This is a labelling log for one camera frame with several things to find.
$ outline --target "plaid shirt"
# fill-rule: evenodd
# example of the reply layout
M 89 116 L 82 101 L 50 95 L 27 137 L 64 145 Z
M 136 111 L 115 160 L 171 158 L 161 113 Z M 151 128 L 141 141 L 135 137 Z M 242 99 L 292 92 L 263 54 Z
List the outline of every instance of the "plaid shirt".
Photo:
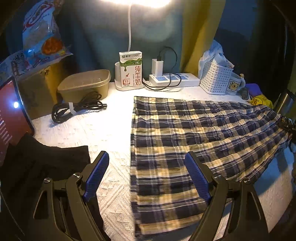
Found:
M 255 182 L 289 134 L 264 105 L 135 97 L 131 131 L 131 204 L 135 235 L 189 226 L 207 207 L 184 165 L 195 152 L 213 173 Z

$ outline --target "white textured bedsheet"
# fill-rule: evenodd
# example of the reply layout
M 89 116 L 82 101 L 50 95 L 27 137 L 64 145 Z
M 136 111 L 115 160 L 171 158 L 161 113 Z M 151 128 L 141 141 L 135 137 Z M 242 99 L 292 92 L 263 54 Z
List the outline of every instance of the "white textured bedsheet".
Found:
M 101 150 L 110 156 L 109 167 L 97 190 L 104 229 L 113 241 L 135 240 L 134 221 L 130 206 L 130 134 L 134 96 L 150 96 L 184 100 L 235 101 L 239 96 L 209 95 L 201 87 L 157 92 L 146 89 L 118 91 L 109 83 L 109 94 L 102 102 L 108 105 L 100 112 L 85 112 L 65 123 L 55 125 L 51 115 L 33 120 L 35 138 L 42 144 L 58 147 L 87 145 L 93 162 Z M 293 195 L 291 170 L 293 154 L 287 148 L 269 164 L 255 183 L 269 231 L 283 215 Z M 225 209 L 216 238 L 222 237 L 229 214 Z M 190 226 L 149 240 L 188 240 L 196 226 Z

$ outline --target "yellow cloth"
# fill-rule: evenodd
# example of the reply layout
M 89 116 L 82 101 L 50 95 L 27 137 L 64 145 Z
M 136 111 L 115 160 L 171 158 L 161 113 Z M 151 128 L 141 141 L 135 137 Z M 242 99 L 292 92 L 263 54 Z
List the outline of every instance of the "yellow cloth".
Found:
M 273 108 L 272 102 L 265 97 L 265 95 L 257 95 L 250 101 L 251 105 L 258 105 L 258 104 L 263 104 L 271 109 Z
M 184 1 L 180 70 L 198 74 L 198 61 L 216 34 L 226 0 Z

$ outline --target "black charging cable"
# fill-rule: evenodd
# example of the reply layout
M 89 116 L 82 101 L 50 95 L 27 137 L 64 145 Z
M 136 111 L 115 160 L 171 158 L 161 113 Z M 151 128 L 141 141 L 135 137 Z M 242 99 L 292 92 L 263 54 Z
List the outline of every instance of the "black charging cable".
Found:
M 107 104 L 103 104 L 100 99 L 102 95 L 98 92 L 88 93 L 79 103 L 73 103 L 74 111 L 80 110 L 102 110 L 107 108 Z M 55 104 L 52 108 L 52 120 L 54 123 L 63 123 L 69 120 L 73 114 L 71 112 L 66 113 L 70 110 L 69 103 Z
M 180 83 L 181 83 L 181 81 L 182 81 L 182 78 L 181 78 L 181 76 L 180 76 L 179 74 L 172 73 L 173 68 L 177 65 L 177 62 L 178 62 L 178 55 L 177 55 L 176 51 L 175 51 L 173 48 L 168 47 L 168 46 L 163 47 L 163 48 L 161 49 L 161 51 L 159 51 L 159 54 L 158 54 L 158 56 L 157 56 L 157 61 L 161 61 L 161 53 L 162 53 L 164 50 L 168 50 L 168 49 L 169 49 L 169 50 L 172 50 L 172 51 L 174 52 L 175 56 L 176 56 L 175 64 L 174 64 L 174 66 L 172 67 L 172 69 L 170 70 L 170 73 L 169 73 L 169 74 L 170 74 L 170 82 L 169 82 L 169 84 L 168 84 L 167 86 L 165 86 L 165 87 L 159 87 L 159 86 L 149 86 L 149 85 L 147 85 L 146 83 L 144 83 L 143 80 L 142 80 L 143 85 L 144 85 L 145 87 L 147 87 L 148 89 L 150 89 L 150 90 L 153 90 L 153 91 L 161 91 L 161 90 L 164 90 L 164 89 L 166 89 L 166 88 L 168 88 L 168 87 L 177 87 L 177 86 L 180 85 Z M 180 81 L 179 81 L 179 83 L 178 83 L 177 85 L 172 85 L 172 86 L 170 86 L 170 84 L 172 83 L 171 74 L 177 75 L 177 76 L 180 78 Z

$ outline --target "snack bag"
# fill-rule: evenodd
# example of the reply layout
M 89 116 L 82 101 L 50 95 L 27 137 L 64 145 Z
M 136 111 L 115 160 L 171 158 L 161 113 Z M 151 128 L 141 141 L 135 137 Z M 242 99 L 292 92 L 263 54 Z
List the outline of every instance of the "snack bag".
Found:
M 257 95 L 253 99 L 250 100 L 251 105 L 263 104 L 273 109 L 272 102 L 265 97 L 265 95 Z
M 27 73 L 27 66 L 22 50 L 10 55 L 0 63 L 0 86 L 11 76 L 18 79 Z
M 26 14 L 22 40 L 28 68 L 45 63 L 50 65 L 71 55 L 61 41 L 53 16 L 62 4 L 63 0 L 42 0 Z

